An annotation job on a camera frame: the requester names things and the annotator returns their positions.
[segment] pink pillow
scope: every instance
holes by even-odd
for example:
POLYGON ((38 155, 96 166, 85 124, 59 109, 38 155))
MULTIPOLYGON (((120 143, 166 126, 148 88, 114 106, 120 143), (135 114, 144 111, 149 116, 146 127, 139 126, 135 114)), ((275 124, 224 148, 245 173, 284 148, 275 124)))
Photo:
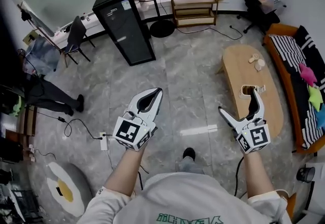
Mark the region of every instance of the pink pillow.
POLYGON ((299 64, 300 76, 308 83, 309 86, 314 86, 314 82, 317 82, 313 70, 302 63, 299 64))

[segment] office chair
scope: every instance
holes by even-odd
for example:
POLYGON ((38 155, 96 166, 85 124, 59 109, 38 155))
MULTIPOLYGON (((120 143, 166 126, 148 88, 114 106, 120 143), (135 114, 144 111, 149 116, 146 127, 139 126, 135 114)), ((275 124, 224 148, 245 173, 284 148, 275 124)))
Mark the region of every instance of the office chair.
POLYGON ((80 49, 80 45, 82 43, 82 40, 84 36, 86 36, 86 39, 91 43, 93 47, 95 45, 92 43, 92 41, 87 37, 86 35, 86 27, 83 25, 81 19, 79 16, 76 16, 75 20, 73 21, 69 36, 68 36, 68 45, 66 46, 66 50, 64 52, 64 59, 66 58, 66 55, 69 56, 69 58, 75 63, 78 64, 70 55, 71 52, 79 51, 86 59, 90 62, 90 59, 83 53, 83 51, 80 49))
POLYGON ((244 17, 252 22, 246 29, 243 30, 243 33, 245 34, 255 25, 258 26, 264 34, 266 34, 266 31, 270 28, 272 23, 280 22, 279 17, 275 14, 275 10, 268 14, 264 13, 261 9, 261 2, 258 0, 245 0, 245 5, 247 7, 246 15, 237 16, 238 19, 244 17))

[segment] fan base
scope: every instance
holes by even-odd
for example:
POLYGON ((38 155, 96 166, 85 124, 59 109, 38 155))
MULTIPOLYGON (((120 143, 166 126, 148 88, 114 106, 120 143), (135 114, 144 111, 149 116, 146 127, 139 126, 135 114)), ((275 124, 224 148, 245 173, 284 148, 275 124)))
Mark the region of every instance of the fan base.
POLYGON ((150 27, 150 33, 157 38, 164 38, 171 35, 175 30, 175 25, 169 20, 154 22, 150 27))

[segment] blue pillow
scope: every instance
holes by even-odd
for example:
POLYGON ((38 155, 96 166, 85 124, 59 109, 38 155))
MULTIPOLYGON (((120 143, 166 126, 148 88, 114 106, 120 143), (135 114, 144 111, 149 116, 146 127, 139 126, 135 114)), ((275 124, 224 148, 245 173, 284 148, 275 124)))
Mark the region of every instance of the blue pillow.
POLYGON ((320 129, 322 127, 325 127, 325 105, 321 104, 321 109, 319 112, 315 109, 315 114, 317 118, 317 128, 320 129))

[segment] bottle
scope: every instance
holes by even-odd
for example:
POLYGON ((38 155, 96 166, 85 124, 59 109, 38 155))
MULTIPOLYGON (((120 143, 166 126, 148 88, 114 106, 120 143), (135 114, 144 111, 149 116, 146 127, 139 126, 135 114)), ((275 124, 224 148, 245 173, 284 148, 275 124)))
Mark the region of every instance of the bottle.
POLYGON ((83 17, 87 20, 87 21, 90 21, 90 18, 88 15, 86 15, 85 13, 83 13, 83 17))

